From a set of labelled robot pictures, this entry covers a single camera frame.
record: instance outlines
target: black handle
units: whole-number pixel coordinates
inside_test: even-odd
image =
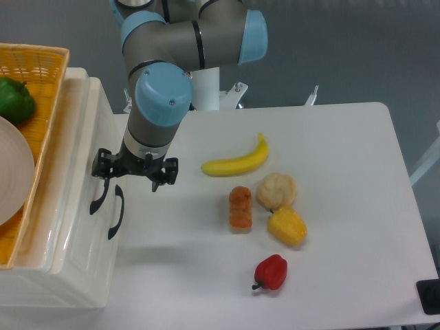
[[[115,186],[115,195],[121,197],[122,205],[121,205],[121,212],[120,212],[120,214],[119,214],[119,221],[118,221],[118,223],[117,223],[114,227],[112,227],[112,228],[109,229],[109,235],[108,235],[109,241],[110,241],[110,240],[116,235],[116,233],[118,232],[119,227],[121,226],[121,223],[122,223],[122,218],[124,217],[124,205],[125,205],[125,202],[124,202],[124,193],[122,192],[121,187],[119,187],[118,185]]]
[[[425,314],[440,314],[440,279],[420,280],[416,287]]]
[[[92,215],[93,213],[98,211],[99,208],[101,207],[102,203],[104,203],[105,197],[107,196],[107,191],[109,191],[109,184],[110,184],[110,179],[105,178],[104,179],[104,191],[102,192],[102,196],[99,197],[97,200],[92,201],[90,203],[90,215]]]

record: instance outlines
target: red bell pepper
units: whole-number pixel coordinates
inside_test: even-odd
[[[262,287],[263,289],[278,290],[283,285],[287,276],[287,261],[279,254],[274,254],[261,261],[255,269],[256,285],[253,290]]]

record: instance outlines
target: toy pepper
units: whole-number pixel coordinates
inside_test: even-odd
[[[273,212],[267,229],[277,239],[288,245],[299,245],[307,235],[307,226],[300,215],[290,206],[283,205]]]
[[[35,111],[35,100],[25,85],[26,82],[0,78],[0,116],[14,125],[26,121]]]
[[[254,279],[257,283],[253,290],[263,289],[278,290],[283,285],[287,276],[287,261],[279,254],[274,254],[261,261],[255,269]]]

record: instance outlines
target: yellow bell pepper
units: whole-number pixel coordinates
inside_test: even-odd
[[[299,245],[307,235],[307,226],[290,206],[281,206],[270,217],[267,229],[277,239],[288,245]]]

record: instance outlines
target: white plate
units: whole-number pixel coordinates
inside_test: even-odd
[[[34,167],[26,139],[14,125],[0,117],[0,225],[24,204]]]

